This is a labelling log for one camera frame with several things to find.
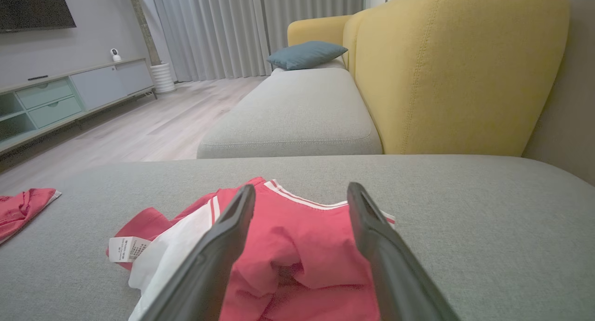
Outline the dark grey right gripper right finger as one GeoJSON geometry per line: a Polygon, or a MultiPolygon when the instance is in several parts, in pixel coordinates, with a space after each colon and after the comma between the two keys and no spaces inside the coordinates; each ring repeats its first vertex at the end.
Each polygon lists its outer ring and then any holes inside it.
{"type": "Polygon", "coordinates": [[[381,320],[457,321],[437,285],[360,183],[349,184],[348,205],[355,244],[370,264],[381,320]]]}

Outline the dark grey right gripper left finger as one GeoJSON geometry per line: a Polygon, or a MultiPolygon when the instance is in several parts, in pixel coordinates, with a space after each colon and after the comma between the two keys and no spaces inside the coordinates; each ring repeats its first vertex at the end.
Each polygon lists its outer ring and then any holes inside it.
{"type": "Polygon", "coordinates": [[[200,238],[141,321],[217,321],[234,262],[244,251],[255,189],[244,185],[200,238]]]}

